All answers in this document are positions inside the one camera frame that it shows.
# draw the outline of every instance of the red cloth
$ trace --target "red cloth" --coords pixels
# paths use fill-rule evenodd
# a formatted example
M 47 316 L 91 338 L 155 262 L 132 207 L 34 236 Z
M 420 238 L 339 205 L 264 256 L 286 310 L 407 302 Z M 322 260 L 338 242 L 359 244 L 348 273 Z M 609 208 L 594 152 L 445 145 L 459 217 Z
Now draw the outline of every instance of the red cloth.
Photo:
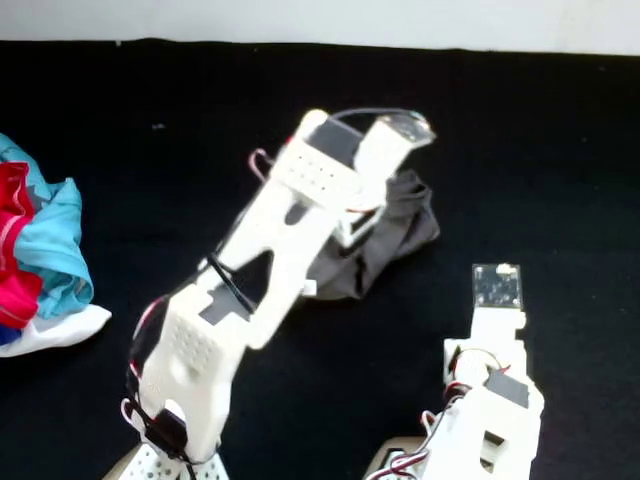
M 26 163 L 0 163 L 0 324 L 24 328 L 38 309 L 42 279 L 18 269 L 13 247 L 34 216 Z

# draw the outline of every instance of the mounting hole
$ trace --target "mounting hole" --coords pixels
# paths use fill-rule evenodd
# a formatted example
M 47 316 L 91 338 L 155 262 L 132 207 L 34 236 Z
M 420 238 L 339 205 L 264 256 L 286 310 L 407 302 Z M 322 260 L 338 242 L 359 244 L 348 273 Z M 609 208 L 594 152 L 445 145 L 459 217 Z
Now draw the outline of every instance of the mounting hole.
M 307 206 L 300 202 L 296 202 L 291 205 L 291 208 L 284 217 L 285 225 L 296 225 L 300 220 L 302 220 L 302 217 L 307 213 L 307 210 Z

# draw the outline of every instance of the white wall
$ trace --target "white wall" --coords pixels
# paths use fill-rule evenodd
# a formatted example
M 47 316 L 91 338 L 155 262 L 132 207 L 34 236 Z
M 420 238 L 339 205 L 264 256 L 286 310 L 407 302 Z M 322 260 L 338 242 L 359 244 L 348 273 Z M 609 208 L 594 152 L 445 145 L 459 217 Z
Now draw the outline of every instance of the white wall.
M 640 54 L 640 0 L 0 0 L 0 39 Z

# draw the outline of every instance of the black fabric surface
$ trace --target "black fabric surface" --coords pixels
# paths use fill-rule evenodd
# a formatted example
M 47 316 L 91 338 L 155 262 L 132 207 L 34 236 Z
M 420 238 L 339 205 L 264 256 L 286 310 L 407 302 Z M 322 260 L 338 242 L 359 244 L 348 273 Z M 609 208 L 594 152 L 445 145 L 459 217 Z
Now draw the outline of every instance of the black fabric surface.
M 359 479 L 385 439 L 420 433 L 442 340 L 469 331 L 471 264 L 500 261 L 522 266 L 546 397 L 532 478 L 638 477 L 638 59 L 158 41 L 4 43 L 0 59 L 0 131 L 49 181 L 76 179 L 95 302 L 114 313 L 80 346 L 0 361 L 3 479 L 101 478 L 136 441 L 119 402 L 137 316 L 249 201 L 248 152 L 275 152 L 309 108 L 377 105 L 439 135 L 409 166 L 442 236 L 246 355 L 232 478 Z

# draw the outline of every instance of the gray fabric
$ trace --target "gray fabric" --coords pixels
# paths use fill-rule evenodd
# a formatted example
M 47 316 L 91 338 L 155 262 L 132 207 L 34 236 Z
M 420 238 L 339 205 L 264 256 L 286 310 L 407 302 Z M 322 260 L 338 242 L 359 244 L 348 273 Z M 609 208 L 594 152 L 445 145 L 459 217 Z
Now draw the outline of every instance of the gray fabric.
M 368 238 L 345 252 L 332 237 L 309 269 L 319 300 L 363 298 L 393 260 L 415 252 L 440 235 L 431 210 L 431 190 L 413 170 L 387 184 L 387 209 Z

